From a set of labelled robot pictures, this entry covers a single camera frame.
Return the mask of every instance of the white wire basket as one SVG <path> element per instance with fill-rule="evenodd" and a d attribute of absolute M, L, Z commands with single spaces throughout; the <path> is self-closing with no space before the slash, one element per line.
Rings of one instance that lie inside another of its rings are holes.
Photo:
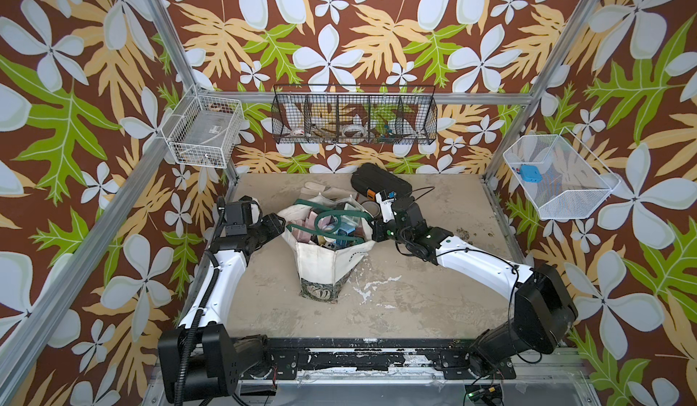
<path fill-rule="evenodd" d="M 199 95 L 173 116 L 180 120 L 167 137 L 174 159 L 190 166 L 225 168 L 244 120 L 236 99 Z"/>
<path fill-rule="evenodd" d="M 571 144 L 562 134 L 576 139 L 581 153 L 574 147 L 576 142 Z M 503 158 L 541 220 L 587 219 L 610 196 L 620 178 L 578 137 L 571 132 L 562 134 L 521 136 Z M 525 164 L 536 167 L 539 182 L 523 179 L 520 170 Z"/>

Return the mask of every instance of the green handle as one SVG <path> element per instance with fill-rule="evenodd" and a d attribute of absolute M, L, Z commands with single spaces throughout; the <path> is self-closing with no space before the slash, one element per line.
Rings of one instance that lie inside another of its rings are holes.
<path fill-rule="evenodd" d="M 329 207 L 326 207 L 324 205 L 320 205 L 320 204 L 315 203 L 315 202 L 306 201 L 305 199 L 298 199 L 297 201 L 295 201 L 295 203 L 293 203 L 293 205 L 306 205 L 308 207 L 318 208 L 319 210 L 322 210 L 322 211 L 331 210 L 331 208 L 329 208 Z"/>
<path fill-rule="evenodd" d="M 290 230 L 291 232 L 293 232 L 293 228 L 295 228 L 295 229 L 304 230 L 305 232 L 313 234 L 313 235 L 321 235 L 322 237 L 325 237 L 325 238 L 340 239 L 342 241 L 355 241 L 355 242 L 358 242 L 358 244 L 365 242 L 365 240 L 363 240 L 361 237 L 350 237 L 348 235 L 336 235 L 336 234 L 332 234 L 329 232 L 325 232 L 323 230 L 310 229 L 309 227 L 296 225 L 294 223 L 289 224 L 288 226 L 286 226 L 286 228 L 288 230 Z"/>
<path fill-rule="evenodd" d="M 331 210 L 331 209 L 329 209 L 329 207 L 326 207 L 324 205 L 320 205 L 320 204 L 315 203 L 315 202 L 306 201 L 305 199 L 298 199 L 297 201 L 295 201 L 294 205 L 306 205 L 309 207 L 317 208 L 318 210 L 323 211 L 323 212 L 321 212 L 321 214 L 324 214 L 325 212 L 328 212 L 328 211 L 336 211 L 336 210 Z M 335 223 L 334 227 L 332 227 L 331 229 L 329 229 L 325 232 L 327 232 L 329 234 L 334 233 L 336 231 L 336 229 L 339 229 L 339 226 L 342 225 L 342 218 L 338 217 L 338 216 L 335 216 L 335 217 L 337 218 L 337 222 Z M 314 221 L 314 228 L 315 229 L 319 228 L 319 226 L 317 224 L 318 224 L 318 220 L 315 220 Z"/>
<path fill-rule="evenodd" d="M 337 224 L 332 228 L 331 231 L 327 232 L 334 232 L 336 229 L 339 228 L 341 225 L 341 216 L 345 217 L 359 217 L 361 219 L 366 219 L 368 221 L 373 219 L 373 216 L 368 214 L 367 212 L 363 211 L 354 211 L 354 210 L 331 210 L 331 211 L 325 211 L 321 212 L 320 214 L 317 215 L 317 218 L 314 219 L 314 227 L 317 228 L 319 227 L 319 221 L 323 219 L 324 217 L 329 217 L 329 216 L 334 216 L 337 219 Z"/>

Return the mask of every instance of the blue sponge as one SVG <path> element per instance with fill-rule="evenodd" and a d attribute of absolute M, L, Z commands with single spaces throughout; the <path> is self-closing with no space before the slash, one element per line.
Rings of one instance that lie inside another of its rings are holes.
<path fill-rule="evenodd" d="M 522 164 L 518 170 L 518 173 L 525 183 L 539 183 L 542 181 L 542 176 L 539 174 L 539 170 L 537 170 L 537 167 L 535 166 Z"/>

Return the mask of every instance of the table surface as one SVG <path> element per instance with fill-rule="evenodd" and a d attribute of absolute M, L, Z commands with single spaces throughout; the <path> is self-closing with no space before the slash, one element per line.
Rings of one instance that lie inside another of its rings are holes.
<path fill-rule="evenodd" d="M 418 203 L 440 226 L 482 250 L 511 259 L 477 175 L 400 175 L 416 189 L 436 188 Z M 245 174 L 235 199 L 258 199 L 264 214 L 291 205 L 307 181 L 351 189 L 351 175 Z M 475 338 L 506 319 L 508 302 L 454 270 L 375 245 L 353 270 L 336 304 L 299 295 L 293 252 L 276 238 L 252 255 L 235 292 L 231 336 L 322 338 Z"/>

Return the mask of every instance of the wire basket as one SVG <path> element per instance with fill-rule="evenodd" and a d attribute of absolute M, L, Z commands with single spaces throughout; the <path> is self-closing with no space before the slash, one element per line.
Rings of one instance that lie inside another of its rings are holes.
<path fill-rule="evenodd" d="M 430 86 L 430 93 L 404 93 L 405 88 L 391 86 L 361 87 L 375 91 L 313 93 L 308 86 L 297 84 L 274 86 L 274 140 L 347 144 L 430 144 L 436 140 L 435 87 Z"/>
<path fill-rule="evenodd" d="M 199 95 L 174 109 L 179 122 L 167 137 L 174 159 L 190 166 L 225 168 L 244 115 L 236 99 Z"/>
<path fill-rule="evenodd" d="M 587 219 L 610 196 L 620 178 L 575 135 L 569 132 L 578 141 L 583 156 L 562 134 L 521 136 L 504 152 L 503 158 L 540 219 Z M 603 175 L 588 161 L 601 169 Z M 536 167 L 541 177 L 539 182 L 523 178 L 523 165 Z"/>

